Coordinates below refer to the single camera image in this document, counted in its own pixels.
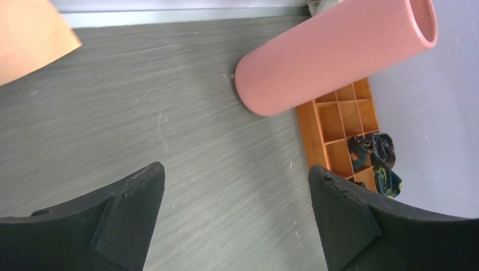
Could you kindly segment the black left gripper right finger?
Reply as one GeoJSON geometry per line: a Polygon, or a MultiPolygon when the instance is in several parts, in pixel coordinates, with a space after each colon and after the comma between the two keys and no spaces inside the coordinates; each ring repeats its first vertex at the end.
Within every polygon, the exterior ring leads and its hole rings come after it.
{"type": "Polygon", "coordinates": [[[478,269],[478,219],[409,206],[319,165],[308,183],[329,270],[478,269]]]}

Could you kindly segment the peach paper bouquet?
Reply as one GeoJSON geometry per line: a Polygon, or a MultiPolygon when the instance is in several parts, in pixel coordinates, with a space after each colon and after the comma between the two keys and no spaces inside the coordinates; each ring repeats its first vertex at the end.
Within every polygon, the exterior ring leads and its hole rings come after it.
{"type": "Polygon", "coordinates": [[[1,1],[1,85],[78,49],[82,43],[50,1],[1,1]]]}

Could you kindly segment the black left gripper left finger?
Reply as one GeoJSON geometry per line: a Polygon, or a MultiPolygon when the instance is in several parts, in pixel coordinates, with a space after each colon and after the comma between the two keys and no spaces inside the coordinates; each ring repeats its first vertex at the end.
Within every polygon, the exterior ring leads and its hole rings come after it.
{"type": "Polygon", "coordinates": [[[1,218],[1,269],[142,270],[164,184],[154,162],[28,217],[1,218]]]}

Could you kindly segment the pink cylindrical vase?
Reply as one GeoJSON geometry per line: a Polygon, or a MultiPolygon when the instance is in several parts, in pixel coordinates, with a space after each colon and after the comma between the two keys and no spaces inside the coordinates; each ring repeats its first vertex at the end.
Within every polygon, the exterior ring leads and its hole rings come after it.
{"type": "Polygon", "coordinates": [[[433,48],[432,1],[348,0],[246,54],[234,83],[243,104],[272,116],[433,48]]]}

